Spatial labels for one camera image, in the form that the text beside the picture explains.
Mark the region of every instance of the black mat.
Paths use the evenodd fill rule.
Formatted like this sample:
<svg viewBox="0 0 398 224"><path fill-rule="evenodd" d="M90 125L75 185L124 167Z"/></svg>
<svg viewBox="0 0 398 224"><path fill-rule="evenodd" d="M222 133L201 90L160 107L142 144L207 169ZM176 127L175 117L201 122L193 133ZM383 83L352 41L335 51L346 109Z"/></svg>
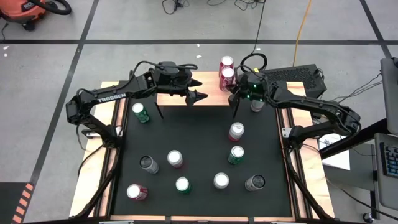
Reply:
<svg viewBox="0 0 398 224"><path fill-rule="evenodd" d="M0 183L0 223L12 223L26 183Z"/></svg>
<svg viewBox="0 0 398 224"><path fill-rule="evenodd" d="M228 139L234 120L226 106L167 107L162 120L153 99L139 101L147 108L151 120L139 123L130 112L131 103L112 214L292 216L275 109L266 107L253 113L250 102L241 103L235 121L242 122L245 131L240 141L234 143ZM242 163L233 166L227 156L235 145L242 146L245 155ZM167 162L167 154L173 149L182 153L182 169L174 169ZM159 173L151 175L139 167L143 155L154 158L160 166ZM229 185L224 190L213 186L218 172L229 176ZM254 174L263 175L266 186L248 192L244 182ZM189 195L179 194L175 188L175 181L181 176L192 183ZM134 183L148 188L145 201L127 197L127 187Z"/></svg>

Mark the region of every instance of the red soda can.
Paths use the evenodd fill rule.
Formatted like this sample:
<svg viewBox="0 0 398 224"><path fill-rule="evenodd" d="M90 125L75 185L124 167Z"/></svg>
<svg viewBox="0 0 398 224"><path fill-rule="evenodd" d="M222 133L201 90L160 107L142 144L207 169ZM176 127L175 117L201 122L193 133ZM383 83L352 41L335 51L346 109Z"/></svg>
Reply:
<svg viewBox="0 0 398 224"><path fill-rule="evenodd" d="M218 70L218 76L221 76L221 72L224 68L234 69L234 60L230 56L224 56L220 62L220 69Z"/></svg>
<svg viewBox="0 0 398 224"><path fill-rule="evenodd" d="M232 85L234 82L234 70L232 68L224 68L220 76L220 90L228 91L226 86Z"/></svg>
<svg viewBox="0 0 398 224"><path fill-rule="evenodd" d="M132 184L127 188L127 196L133 200L144 200L148 195L148 189L139 184Z"/></svg>

